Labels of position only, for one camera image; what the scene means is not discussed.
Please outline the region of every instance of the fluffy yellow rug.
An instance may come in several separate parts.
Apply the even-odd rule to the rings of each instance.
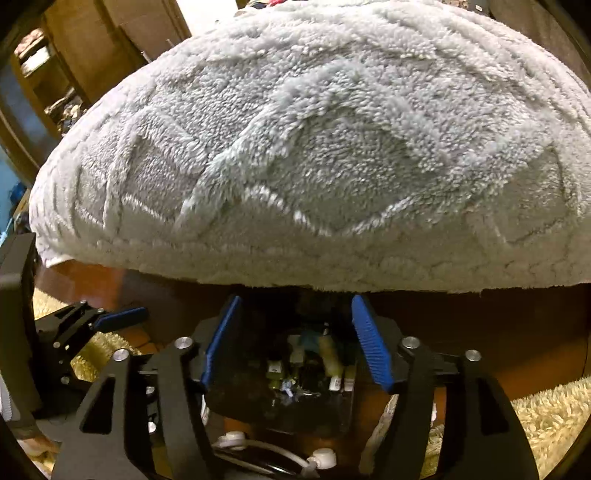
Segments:
[[[35,290],[35,318],[54,312],[64,305],[46,293]],[[72,360],[76,375],[93,381],[118,348],[134,350],[114,333],[95,334],[80,355]],[[534,452],[540,478],[550,473],[573,444],[589,418],[590,405],[591,377],[513,401],[513,407]],[[427,446],[423,476],[435,473],[442,439],[443,428],[434,428]]]

